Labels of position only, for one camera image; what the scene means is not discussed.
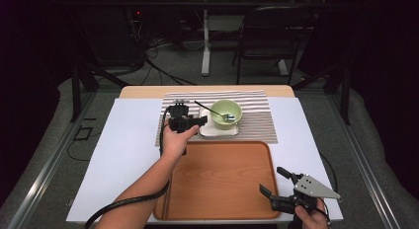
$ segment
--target white paper sheet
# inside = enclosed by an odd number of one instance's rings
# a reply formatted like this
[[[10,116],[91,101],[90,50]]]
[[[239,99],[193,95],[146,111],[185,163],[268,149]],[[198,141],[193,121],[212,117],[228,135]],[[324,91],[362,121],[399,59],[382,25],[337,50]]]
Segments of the white paper sheet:
[[[274,169],[281,166],[290,172],[310,174],[330,187],[299,100],[268,99],[279,139],[278,144],[269,145]],[[161,105],[162,100],[156,99],[116,99],[68,214],[68,222],[86,222],[97,210],[111,203],[158,159],[159,151],[154,146],[154,140],[159,127]],[[277,175],[277,183],[280,195],[293,194],[291,180]],[[326,203],[332,220],[343,219],[336,200],[326,200]],[[286,213],[275,219],[275,221],[291,220],[293,217]],[[149,223],[171,222],[158,221],[151,215]]]

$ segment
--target brown serving tray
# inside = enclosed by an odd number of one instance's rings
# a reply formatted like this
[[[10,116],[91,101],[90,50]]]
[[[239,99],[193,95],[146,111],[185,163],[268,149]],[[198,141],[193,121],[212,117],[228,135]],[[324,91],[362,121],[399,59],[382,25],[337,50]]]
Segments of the brown serving tray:
[[[159,198],[159,220],[273,219],[259,184],[278,195],[269,146],[260,141],[189,142],[169,190]]]

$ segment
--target striped placemat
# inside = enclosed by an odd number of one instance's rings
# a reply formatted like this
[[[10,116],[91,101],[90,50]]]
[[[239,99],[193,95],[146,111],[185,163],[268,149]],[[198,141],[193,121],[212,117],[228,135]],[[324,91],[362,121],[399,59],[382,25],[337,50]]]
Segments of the striped placemat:
[[[271,110],[269,108],[268,98],[265,91],[223,91],[223,92],[195,92],[195,93],[168,93],[163,98],[163,104],[160,113],[159,126],[164,111],[169,106],[173,106],[175,100],[185,100],[185,105],[189,107],[189,115],[199,117],[200,106],[194,103],[198,101],[206,107],[211,107],[213,103],[221,99],[228,99],[236,102],[243,110],[243,116],[239,121],[239,131],[236,135],[230,136],[202,136],[195,135],[190,141],[219,141],[219,140],[259,140],[266,143],[278,143],[277,133],[274,122],[272,121]],[[158,136],[156,136],[156,146],[159,145]]]

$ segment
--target white plate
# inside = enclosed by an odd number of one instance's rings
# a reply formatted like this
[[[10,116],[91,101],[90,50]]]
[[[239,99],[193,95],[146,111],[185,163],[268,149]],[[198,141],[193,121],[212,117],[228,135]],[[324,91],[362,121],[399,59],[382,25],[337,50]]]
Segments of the white plate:
[[[215,127],[215,123],[210,118],[210,111],[207,109],[200,108],[200,117],[201,116],[208,116],[208,122],[206,125],[200,127],[200,134],[206,137],[216,137],[216,136],[232,136],[238,133],[238,124],[234,124],[234,126],[230,129],[223,130]]]

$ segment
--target bowl rim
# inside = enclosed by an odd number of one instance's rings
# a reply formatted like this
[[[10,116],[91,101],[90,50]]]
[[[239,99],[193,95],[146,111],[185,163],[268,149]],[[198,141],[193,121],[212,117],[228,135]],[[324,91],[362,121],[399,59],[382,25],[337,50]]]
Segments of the bowl rim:
[[[214,104],[216,104],[216,103],[219,103],[219,102],[225,102],[225,101],[230,102],[230,103],[233,103],[234,105],[236,105],[237,107],[239,107],[239,108],[240,108],[240,117],[239,117],[239,118],[237,118],[235,122],[218,122],[218,121],[216,121],[215,119],[213,119],[213,116],[214,116],[214,115],[216,115],[216,114],[215,114],[215,113],[210,112],[210,113],[209,113],[210,118],[211,118],[211,119],[212,119],[212,121],[213,121],[214,123],[216,123],[216,124],[225,125],[225,126],[234,125],[234,124],[236,124],[237,122],[239,122],[239,121],[241,120],[241,118],[243,117],[243,109],[241,108],[241,106],[240,106],[237,102],[235,102],[235,101],[233,101],[233,100],[229,100],[229,99],[220,99],[220,100],[218,100],[218,101],[214,102],[214,103],[211,105],[211,107],[210,107],[210,108],[212,109],[212,106],[213,106]]]

